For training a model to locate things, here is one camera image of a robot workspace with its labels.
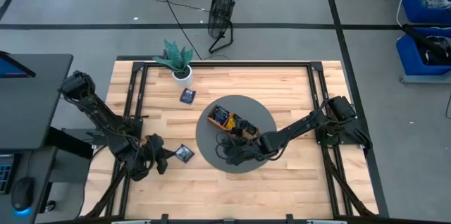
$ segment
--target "wooden table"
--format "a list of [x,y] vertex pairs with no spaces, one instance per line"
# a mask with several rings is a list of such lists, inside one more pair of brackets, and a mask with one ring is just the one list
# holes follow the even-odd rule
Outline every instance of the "wooden table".
[[[106,103],[118,115],[123,114],[132,64],[133,61],[117,61],[111,76]],[[349,100],[341,63],[323,61],[323,67],[330,97],[341,95]],[[156,133],[164,138],[165,148],[176,150],[184,144],[195,155],[186,164],[170,158],[164,175],[154,168],[145,179],[132,181],[126,218],[160,219],[162,213],[168,213],[170,219],[285,219],[287,213],[299,219],[332,218],[321,149],[314,132],[292,140],[278,161],[269,161],[244,174],[213,168],[195,141],[201,112],[225,95],[241,94],[261,102],[271,112],[278,129],[299,120],[314,108],[307,70],[207,67],[193,68],[193,73],[190,89],[197,91],[193,105],[179,102],[183,88],[175,85],[169,70],[151,68],[147,73],[142,116],[149,117],[144,119],[142,135]],[[136,99],[133,98],[133,112]],[[340,149],[350,187],[368,209],[377,213],[363,151],[357,145],[342,145]],[[113,157],[107,150],[93,160],[82,214],[95,205],[108,187],[112,168]],[[337,183],[335,187],[340,212],[344,214]]]

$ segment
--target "gray floor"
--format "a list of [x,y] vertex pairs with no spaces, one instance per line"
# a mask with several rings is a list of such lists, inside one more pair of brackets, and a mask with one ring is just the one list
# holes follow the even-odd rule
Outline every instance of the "gray floor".
[[[180,0],[208,8],[211,0]],[[399,0],[335,0],[342,24],[395,24]],[[208,14],[174,6],[182,23],[205,23]],[[400,14],[402,22],[405,14]],[[238,0],[234,23],[332,24],[328,0]],[[147,0],[13,0],[2,24],[175,23],[167,5]],[[206,30],[188,29],[203,58],[212,43]],[[393,218],[451,221],[451,146],[445,118],[449,88],[402,85],[394,30],[346,30],[368,119],[389,214]],[[0,49],[11,53],[69,53],[72,70],[89,73],[105,98],[118,55],[161,54],[163,40],[187,45],[173,30],[0,30]],[[335,30],[236,29],[235,42],[219,52],[230,59],[341,60]],[[56,127],[91,127],[61,103]],[[73,197],[80,205],[80,195]]]

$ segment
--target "keyboard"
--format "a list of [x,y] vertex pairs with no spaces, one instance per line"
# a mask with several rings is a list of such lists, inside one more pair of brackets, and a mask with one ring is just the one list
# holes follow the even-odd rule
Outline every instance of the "keyboard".
[[17,154],[0,154],[0,194],[8,194],[19,162]]

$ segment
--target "blue bin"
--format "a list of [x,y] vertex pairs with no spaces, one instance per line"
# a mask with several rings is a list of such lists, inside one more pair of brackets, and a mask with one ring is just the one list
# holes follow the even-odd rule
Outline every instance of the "blue bin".
[[451,23],[451,10],[427,8],[422,0],[402,0],[402,5],[412,23]]
[[[451,29],[438,29],[431,27],[416,27],[418,33],[425,37],[436,35],[451,38]],[[442,75],[451,70],[451,66],[427,66],[421,61],[420,53],[415,41],[408,35],[401,37],[397,43],[397,52],[400,55],[402,66],[406,75]]]

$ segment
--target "monitor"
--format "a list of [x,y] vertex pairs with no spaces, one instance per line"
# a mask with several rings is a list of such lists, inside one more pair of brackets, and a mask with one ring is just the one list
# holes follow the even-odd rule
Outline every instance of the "monitor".
[[34,76],[36,76],[36,73],[12,59],[6,52],[0,51],[0,78]]

